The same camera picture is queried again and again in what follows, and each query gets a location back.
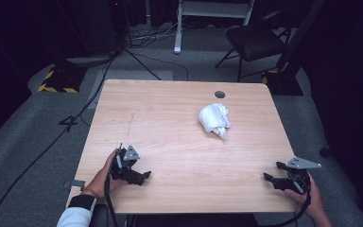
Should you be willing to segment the white cloth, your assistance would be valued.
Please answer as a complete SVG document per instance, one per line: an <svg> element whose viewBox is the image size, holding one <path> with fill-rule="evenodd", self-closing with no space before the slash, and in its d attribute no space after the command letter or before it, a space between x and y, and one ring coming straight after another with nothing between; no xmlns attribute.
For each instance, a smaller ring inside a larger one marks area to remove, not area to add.
<svg viewBox="0 0 363 227"><path fill-rule="evenodd" d="M210 104L199 112L199 123L207 133L213 132L226 141L226 130L232 126L228 114L229 110L224 105Z"/></svg>

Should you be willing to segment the person's right hand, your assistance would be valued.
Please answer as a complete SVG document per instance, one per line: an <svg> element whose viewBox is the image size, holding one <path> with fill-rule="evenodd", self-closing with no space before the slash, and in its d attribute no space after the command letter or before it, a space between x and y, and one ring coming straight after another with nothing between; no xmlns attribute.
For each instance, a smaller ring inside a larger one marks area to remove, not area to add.
<svg viewBox="0 0 363 227"><path fill-rule="evenodd" d="M324 215L320 190L318 189L317 184L315 183L313 178L310 178L310 183L311 183L311 192L310 192L311 202L309 206L306 208L305 213L307 216L309 216L312 219L320 218L321 216ZM297 204L304 205L306 200L305 195L301 195L291 189L285 189L284 192Z"/></svg>

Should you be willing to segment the black folding chair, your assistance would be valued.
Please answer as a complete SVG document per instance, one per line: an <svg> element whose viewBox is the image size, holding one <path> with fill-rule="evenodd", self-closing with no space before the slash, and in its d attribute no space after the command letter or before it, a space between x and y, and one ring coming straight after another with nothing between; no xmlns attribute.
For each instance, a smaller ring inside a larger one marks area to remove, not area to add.
<svg viewBox="0 0 363 227"><path fill-rule="evenodd" d="M240 81L246 77L242 75L244 61L257 61L282 54L287 48L288 36L293 27L293 14L293 9L279 9L246 26L228 29L226 38L232 47L216 64L216 68L225 60L232 59L232 53L235 52L235 57L239 59L237 81Z"/></svg>

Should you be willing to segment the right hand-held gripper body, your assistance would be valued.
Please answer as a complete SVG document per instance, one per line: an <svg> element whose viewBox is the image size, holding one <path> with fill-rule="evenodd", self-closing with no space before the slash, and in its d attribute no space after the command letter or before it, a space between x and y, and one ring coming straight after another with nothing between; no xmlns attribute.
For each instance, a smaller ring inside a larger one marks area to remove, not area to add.
<svg viewBox="0 0 363 227"><path fill-rule="evenodd" d="M285 167L287 176L293 182L297 192L306 193L310 186L307 170L321 168L321 164L294 156L285 164Z"/></svg>

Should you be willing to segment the person's legs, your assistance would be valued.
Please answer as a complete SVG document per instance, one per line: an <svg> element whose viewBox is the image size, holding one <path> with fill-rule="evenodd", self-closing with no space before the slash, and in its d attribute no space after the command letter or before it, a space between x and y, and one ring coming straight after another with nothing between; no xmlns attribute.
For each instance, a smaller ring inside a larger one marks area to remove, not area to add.
<svg viewBox="0 0 363 227"><path fill-rule="evenodd" d="M252 214L127 215L126 227L259 227Z"/></svg>

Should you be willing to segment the black stand with base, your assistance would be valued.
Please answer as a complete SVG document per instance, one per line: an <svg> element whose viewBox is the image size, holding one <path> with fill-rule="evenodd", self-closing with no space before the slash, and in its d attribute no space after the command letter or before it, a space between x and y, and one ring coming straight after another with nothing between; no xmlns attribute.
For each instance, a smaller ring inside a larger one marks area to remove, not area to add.
<svg viewBox="0 0 363 227"><path fill-rule="evenodd" d="M303 18L296 30L287 50L277 61L275 70L267 70L261 74L261 81L267 85L274 96L302 96L303 91L296 80L296 75L304 59L304 43L306 36L316 20L326 0L314 0L308 14Z"/></svg>

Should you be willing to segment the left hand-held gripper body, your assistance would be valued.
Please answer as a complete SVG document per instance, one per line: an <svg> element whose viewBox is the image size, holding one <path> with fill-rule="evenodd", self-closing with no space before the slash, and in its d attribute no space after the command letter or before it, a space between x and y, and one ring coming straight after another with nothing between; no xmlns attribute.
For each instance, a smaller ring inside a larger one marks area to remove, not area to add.
<svg viewBox="0 0 363 227"><path fill-rule="evenodd" d="M111 175L114 180L135 179L132 175L131 167L137 162L140 155L132 145L127 148L120 147L113 157Z"/></svg>

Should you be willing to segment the white desk frame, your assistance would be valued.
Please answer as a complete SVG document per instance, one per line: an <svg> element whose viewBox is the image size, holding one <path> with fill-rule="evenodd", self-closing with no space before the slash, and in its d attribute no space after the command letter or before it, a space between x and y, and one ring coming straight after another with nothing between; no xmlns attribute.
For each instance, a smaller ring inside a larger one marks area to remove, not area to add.
<svg viewBox="0 0 363 227"><path fill-rule="evenodd" d="M177 10L177 31L173 52L176 55L182 52L182 19L184 16L237 18L243 19L243 24L246 25L250 20L254 1L255 0L248 0L248 3L226 3L179 0Z"/></svg>

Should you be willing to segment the person's left hand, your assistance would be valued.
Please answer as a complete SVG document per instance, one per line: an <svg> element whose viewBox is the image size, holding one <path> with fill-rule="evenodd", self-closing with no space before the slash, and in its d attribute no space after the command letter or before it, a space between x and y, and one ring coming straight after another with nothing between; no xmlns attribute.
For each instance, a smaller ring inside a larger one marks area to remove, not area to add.
<svg viewBox="0 0 363 227"><path fill-rule="evenodd" d="M87 185L87 187L90 189L89 193L97 199L102 199L105 196L105 181L107 174L110 171L114 155L115 150L110 154L104 166L95 174L95 177Z"/></svg>

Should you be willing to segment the hazard-striped black stand base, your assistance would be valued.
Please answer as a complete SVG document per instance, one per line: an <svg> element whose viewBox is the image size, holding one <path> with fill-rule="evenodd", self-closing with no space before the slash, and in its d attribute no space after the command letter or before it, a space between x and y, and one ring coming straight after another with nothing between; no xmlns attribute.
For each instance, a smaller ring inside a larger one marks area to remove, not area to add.
<svg viewBox="0 0 363 227"><path fill-rule="evenodd" d="M53 66L43 79L39 92L70 93L80 91L80 85L84 80L87 69L79 66L72 66L68 70L59 69Z"/></svg>

